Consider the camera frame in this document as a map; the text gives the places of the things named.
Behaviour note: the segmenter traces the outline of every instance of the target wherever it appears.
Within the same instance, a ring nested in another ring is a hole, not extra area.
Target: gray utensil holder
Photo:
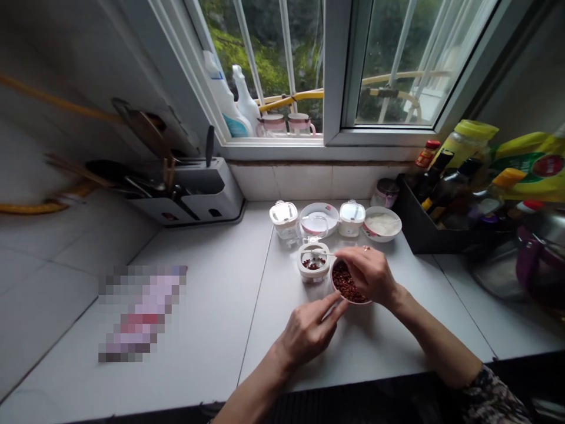
[[[158,179],[161,170],[154,164],[145,171]],[[129,202],[166,227],[240,220],[245,198],[223,158],[213,158],[210,168],[206,167],[205,161],[177,166],[175,184],[196,194],[182,196],[177,203],[165,197]],[[198,219],[192,217],[187,209]]]

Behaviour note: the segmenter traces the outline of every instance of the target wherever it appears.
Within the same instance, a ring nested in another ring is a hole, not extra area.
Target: bowl of white powder
[[[373,206],[365,211],[363,232],[372,241],[386,243],[402,230],[402,221],[396,213],[382,206]]]

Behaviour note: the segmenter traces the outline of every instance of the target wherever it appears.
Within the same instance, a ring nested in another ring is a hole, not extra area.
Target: red bottle cap
[[[432,150],[437,149],[439,146],[441,146],[441,143],[437,140],[428,140],[426,141],[426,148],[430,148]]]
[[[533,211],[539,211],[545,207],[545,204],[539,200],[524,200],[522,205]]]

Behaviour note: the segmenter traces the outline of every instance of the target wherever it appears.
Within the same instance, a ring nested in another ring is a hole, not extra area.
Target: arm
[[[341,302],[331,309],[340,299],[336,291],[322,300],[298,306],[280,337],[230,396],[214,424],[261,422],[298,367],[330,344],[337,322],[348,306]]]
[[[382,252],[347,247],[336,256],[347,263],[357,290],[389,309],[408,328],[447,386],[460,389],[477,377],[480,359],[394,281]]]

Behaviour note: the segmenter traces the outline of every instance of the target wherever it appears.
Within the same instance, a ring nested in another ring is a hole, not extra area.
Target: hand
[[[335,291],[322,300],[305,303],[293,310],[287,327],[270,351],[283,370],[293,372],[328,347],[348,303],[341,302],[324,316],[340,299],[340,292]]]
[[[355,246],[341,249],[335,256],[345,261],[357,290],[366,298],[391,309],[406,294],[406,289],[394,281],[384,253]]]

